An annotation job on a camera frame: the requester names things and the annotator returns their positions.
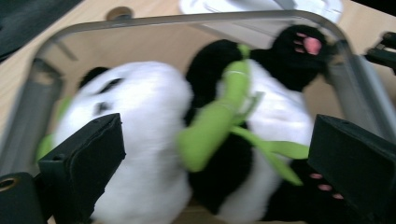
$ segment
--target panda ear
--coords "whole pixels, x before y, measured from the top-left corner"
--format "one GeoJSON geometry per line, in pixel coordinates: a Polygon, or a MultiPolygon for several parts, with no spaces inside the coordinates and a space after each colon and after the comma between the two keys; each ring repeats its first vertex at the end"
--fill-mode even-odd
{"type": "Polygon", "coordinates": [[[102,73],[104,73],[105,71],[107,71],[109,68],[106,67],[95,67],[93,69],[91,69],[85,76],[84,78],[81,80],[81,82],[79,83],[78,88],[81,89],[83,86],[87,85],[87,83],[89,83],[91,80],[93,80],[94,78],[96,78],[97,76],[101,75],[102,73]]]}

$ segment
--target table surface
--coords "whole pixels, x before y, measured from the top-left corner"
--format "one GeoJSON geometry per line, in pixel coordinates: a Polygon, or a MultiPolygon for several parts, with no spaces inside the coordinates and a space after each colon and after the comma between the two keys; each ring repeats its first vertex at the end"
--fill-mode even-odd
{"type": "MultiPolygon", "coordinates": [[[[359,5],[349,0],[343,0],[344,13],[337,23],[346,34],[348,41],[356,54],[364,53],[374,45],[385,31],[396,32],[396,17],[359,5]]],[[[98,1],[85,0],[53,23],[51,27],[38,35],[30,43],[20,49],[0,65],[0,136],[7,124],[7,117],[18,90],[21,88],[31,60],[37,48],[51,35],[72,24],[104,21],[107,12],[114,7],[129,7],[134,11],[135,18],[157,17],[180,14],[178,0],[147,1],[119,0],[98,1]]],[[[393,102],[396,102],[396,77],[383,66],[375,66],[375,70],[384,80],[384,86],[393,102]]]]}

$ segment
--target panda eye patch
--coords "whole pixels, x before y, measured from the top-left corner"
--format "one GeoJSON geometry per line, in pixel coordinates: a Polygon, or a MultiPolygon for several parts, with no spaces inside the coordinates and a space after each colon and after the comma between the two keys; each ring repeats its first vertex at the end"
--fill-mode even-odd
{"type": "Polygon", "coordinates": [[[111,109],[111,106],[106,103],[106,102],[102,102],[96,105],[96,109],[94,112],[94,115],[101,115],[104,111],[111,109]]]}
{"type": "Polygon", "coordinates": [[[102,90],[99,91],[97,94],[104,93],[104,92],[107,92],[107,91],[111,90],[112,88],[114,88],[115,86],[117,86],[118,84],[120,84],[122,81],[123,81],[123,78],[116,78],[116,79],[111,80],[111,81],[110,81],[109,83],[107,83],[107,85],[105,85],[105,87],[102,88],[102,90]]]}

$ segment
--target panda plush toy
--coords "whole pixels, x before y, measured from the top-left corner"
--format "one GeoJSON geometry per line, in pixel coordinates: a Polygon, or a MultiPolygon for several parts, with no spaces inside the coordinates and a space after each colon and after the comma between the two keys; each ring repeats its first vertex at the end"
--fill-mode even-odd
{"type": "Polygon", "coordinates": [[[265,141],[308,147],[313,123],[302,91],[325,69],[327,47],[316,28],[292,25],[270,49],[250,50],[245,59],[237,43],[213,42],[195,55],[186,78],[157,62],[92,69],[54,134],[59,145],[90,120],[120,113],[127,155],[92,218],[105,224],[168,224],[192,192],[227,223],[353,223],[346,222],[350,218],[342,196],[306,160],[280,158],[300,180],[296,184],[283,179],[251,141],[235,133],[199,170],[189,169],[177,151],[179,134],[227,89],[222,82],[226,67],[242,60],[250,73],[249,95],[262,92],[263,97],[238,127],[265,141]]]}
{"type": "MultiPolygon", "coordinates": [[[[222,90],[222,73],[242,60],[238,44],[215,41],[191,62],[186,79],[193,98],[184,120],[190,126],[202,108],[222,90]]],[[[305,107],[304,88],[326,68],[329,46],[318,29],[292,25],[283,30],[270,49],[249,54],[250,94],[263,92],[256,109],[240,125],[269,141],[309,146],[313,122],[305,107]]],[[[285,160],[303,182],[282,179],[250,142],[231,133],[205,169],[190,172],[194,198],[227,223],[305,221],[306,223],[359,223],[350,215],[342,195],[306,160],[285,160]]]]}

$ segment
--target white fur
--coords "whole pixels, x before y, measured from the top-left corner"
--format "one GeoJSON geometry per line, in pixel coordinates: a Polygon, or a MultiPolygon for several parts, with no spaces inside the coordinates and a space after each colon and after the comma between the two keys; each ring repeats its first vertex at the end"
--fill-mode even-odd
{"type": "Polygon", "coordinates": [[[184,77],[156,62],[113,68],[78,92],[55,132],[56,145],[90,120],[120,113],[127,154],[96,203],[94,218],[106,224],[166,224],[177,217],[191,196],[174,142],[190,99],[184,77]],[[120,77],[117,86],[98,94],[120,77]],[[102,102],[111,109],[95,115],[102,102]]]}
{"type": "MultiPolygon", "coordinates": [[[[250,129],[265,140],[291,141],[309,146],[313,122],[303,95],[285,88],[256,62],[249,60],[249,67],[252,75],[250,94],[264,92],[256,110],[247,120],[250,129]]],[[[254,150],[252,171],[247,181],[228,196],[218,218],[235,224],[260,219],[280,181],[281,177],[259,150],[254,150]]]]}

